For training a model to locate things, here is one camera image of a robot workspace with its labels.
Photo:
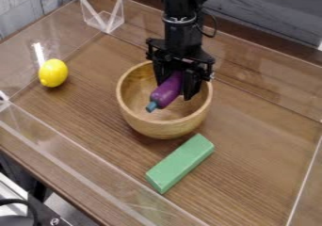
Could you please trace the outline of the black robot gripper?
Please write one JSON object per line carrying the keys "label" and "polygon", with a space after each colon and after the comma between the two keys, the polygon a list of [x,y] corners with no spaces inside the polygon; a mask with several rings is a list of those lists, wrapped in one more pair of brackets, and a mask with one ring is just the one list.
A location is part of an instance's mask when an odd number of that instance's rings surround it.
{"label": "black robot gripper", "polygon": [[146,57],[154,57],[153,73],[157,85],[171,76],[175,71],[172,59],[177,61],[191,60],[204,64],[201,67],[188,68],[183,71],[183,99],[188,101],[200,91],[201,83],[209,80],[215,58],[203,50],[203,37],[213,38],[215,33],[205,34],[203,31],[204,18],[193,16],[189,20],[181,18],[161,18],[164,23],[164,38],[148,38]]}

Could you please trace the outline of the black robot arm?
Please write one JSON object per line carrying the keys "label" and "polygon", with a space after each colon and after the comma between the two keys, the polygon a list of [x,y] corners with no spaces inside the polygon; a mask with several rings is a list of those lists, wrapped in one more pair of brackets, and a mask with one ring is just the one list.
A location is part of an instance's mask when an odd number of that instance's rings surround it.
{"label": "black robot arm", "polygon": [[164,38],[148,38],[145,57],[152,61],[157,85],[164,82],[173,71],[183,74],[181,95],[189,100],[200,91],[203,81],[213,75],[215,58],[203,49],[205,34],[204,2],[205,0],[161,0]]}

